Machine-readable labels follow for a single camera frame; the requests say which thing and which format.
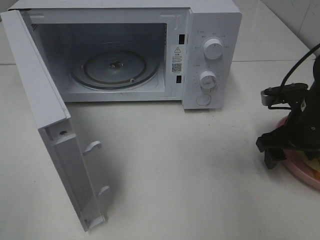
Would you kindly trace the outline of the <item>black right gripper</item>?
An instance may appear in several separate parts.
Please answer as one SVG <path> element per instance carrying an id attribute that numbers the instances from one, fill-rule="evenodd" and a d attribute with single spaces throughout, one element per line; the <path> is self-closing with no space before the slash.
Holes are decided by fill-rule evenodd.
<path id="1" fill-rule="evenodd" d="M 320 157 L 320 89 L 311 87 L 300 102 L 290 107 L 283 125 L 257 138 L 256 145 L 264 152 L 269 170 L 287 158 L 284 150 L 305 151 L 310 161 Z"/>

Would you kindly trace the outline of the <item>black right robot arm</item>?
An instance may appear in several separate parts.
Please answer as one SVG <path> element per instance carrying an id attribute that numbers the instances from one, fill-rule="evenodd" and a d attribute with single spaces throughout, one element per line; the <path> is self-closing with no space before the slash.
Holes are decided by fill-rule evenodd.
<path id="1" fill-rule="evenodd" d="M 264 163 L 273 169 L 285 160 L 285 150 L 302 151 L 310 157 L 320 155 L 320 58 L 313 64 L 314 82 L 292 83 L 261 91 L 261 102 L 271 108 L 288 104 L 290 113 L 283 125 L 257 138 L 256 145 L 264 153 Z"/>

